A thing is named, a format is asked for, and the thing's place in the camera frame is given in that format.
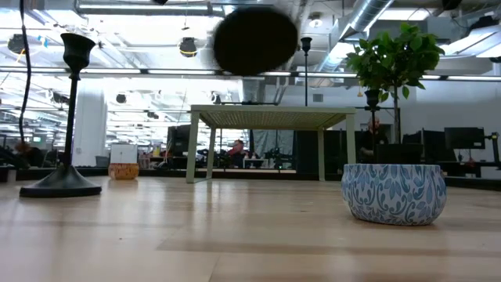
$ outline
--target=potted plant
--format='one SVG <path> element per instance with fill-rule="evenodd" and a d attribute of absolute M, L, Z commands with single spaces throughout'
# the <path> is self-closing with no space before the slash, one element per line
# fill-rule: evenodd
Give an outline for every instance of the potted plant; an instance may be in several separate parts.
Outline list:
<path fill-rule="evenodd" d="M 408 86 L 424 89 L 420 79 L 426 71 L 432 71 L 444 50 L 436 46 L 436 36 L 423 34 L 420 29 L 403 23 L 401 34 L 391 38 L 389 33 L 379 34 L 372 41 L 360 39 L 360 47 L 348 54 L 347 67 L 350 67 L 367 87 L 366 95 L 377 95 L 384 102 L 393 98 L 395 110 L 395 141 L 400 143 L 400 119 L 398 116 L 398 89 L 402 96 L 409 97 Z"/>
<path fill-rule="evenodd" d="M 368 102 L 391 96 L 395 108 L 395 139 L 400 143 L 398 89 L 409 96 L 408 86 L 424 89 L 420 78 L 433 70 L 442 49 L 435 36 L 422 34 L 407 23 L 391 38 L 382 33 L 348 54 L 348 67 L 368 88 Z M 343 200 L 357 219 L 370 222 L 420 226 L 432 223 L 445 207 L 445 181 L 440 167 L 426 164 L 347 164 L 341 180 Z"/>

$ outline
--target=white table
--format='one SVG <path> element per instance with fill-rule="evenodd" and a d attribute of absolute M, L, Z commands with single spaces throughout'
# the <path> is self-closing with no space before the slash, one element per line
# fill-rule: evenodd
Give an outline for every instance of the white table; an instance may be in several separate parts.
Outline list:
<path fill-rule="evenodd" d="M 252 164 L 253 161 L 262 161 L 263 165 L 261 167 L 264 167 L 264 168 L 268 167 L 268 159 L 246 159 L 246 158 L 244 158 L 243 159 L 243 168 L 245 168 L 245 162 L 246 161 L 250 161 L 251 164 Z"/>
<path fill-rule="evenodd" d="M 186 182 L 195 182 L 198 122 L 211 128 L 207 179 L 212 178 L 216 129 L 312 130 L 319 135 L 319 180 L 325 181 L 323 131 L 346 120 L 348 163 L 355 163 L 355 108 L 192 105 Z"/>

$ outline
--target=white column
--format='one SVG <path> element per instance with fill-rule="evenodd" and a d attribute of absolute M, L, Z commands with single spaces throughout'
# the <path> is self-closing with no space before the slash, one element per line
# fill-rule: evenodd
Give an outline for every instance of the white column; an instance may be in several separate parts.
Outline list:
<path fill-rule="evenodd" d="M 211 128 L 211 140 L 209 142 L 209 155 L 207 156 L 207 179 L 212 178 L 212 168 L 214 167 L 214 145 L 216 141 L 216 128 Z"/>
<path fill-rule="evenodd" d="M 326 181 L 326 164 L 324 161 L 323 149 L 323 128 L 319 129 L 319 180 Z"/>
<path fill-rule="evenodd" d="M 106 156 L 106 120 L 108 106 L 105 91 L 97 81 L 78 83 L 72 165 L 96 166 L 96 156 Z"/>
<path fill-rule="evenodd" d="M 186 183 L 195 183 L 196 139 L 198 137 L 199 112 L 191 113 L 189 127 L 188 164 L 186 165 Z"/>

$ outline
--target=black candlestick base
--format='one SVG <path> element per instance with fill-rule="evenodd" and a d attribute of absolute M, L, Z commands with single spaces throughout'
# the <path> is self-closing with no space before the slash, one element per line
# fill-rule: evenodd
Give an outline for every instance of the black candlestick base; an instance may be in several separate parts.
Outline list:
<path fill-rule="evenodd" d="M 59 167 L 35 184 L 21 187 L 20 197 L 85 197 L 99 195 L 101 186 L 91 183 L 77 169 Z"/>

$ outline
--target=black candle holder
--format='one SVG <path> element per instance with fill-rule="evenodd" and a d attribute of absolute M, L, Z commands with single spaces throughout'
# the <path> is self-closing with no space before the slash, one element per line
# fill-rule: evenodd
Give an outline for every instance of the black candle holder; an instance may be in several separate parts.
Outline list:
<path fill-rule="evenodd" d="M 376 111 L 380 110 L 380 108 L 377 106 L 379 103 L 379 93 L 380 90 L 378 89 L 373 89 L 373 90 L 367 90 L 365 92 L 366 97 L 367 97 L 367 107 L 365 107 L 365 110 L 370 110 L 371 113 L 371 120 L 372 120 L 372 126 L 373 126 L 373 152 L 374 152 L 374 160 L 377 160 L 377 148 L 376 148 Z"/>
<path fill-rule="evenodd" d="M 64 42 L 63 59 L 71 69 L 70 106 L 68 108 L 63 165 L 44 179 L 32 185 L 21 187 L 20 197 L 83 197 L 101 193 L 101 186 L 88 181 L 71 165 L 77 84 L 80 80 L 80 71 L 88 66 L 90 52 L 96 44 L 78 34 L 65 33 L 61 34 L 61 38 Z"/>
<path fill-rule="evenodd" d="M 308 106 L 308 52 L 312 47 L 312 38 L 301 38 L 301 49 L 305 53 L 305 107 Z"/>

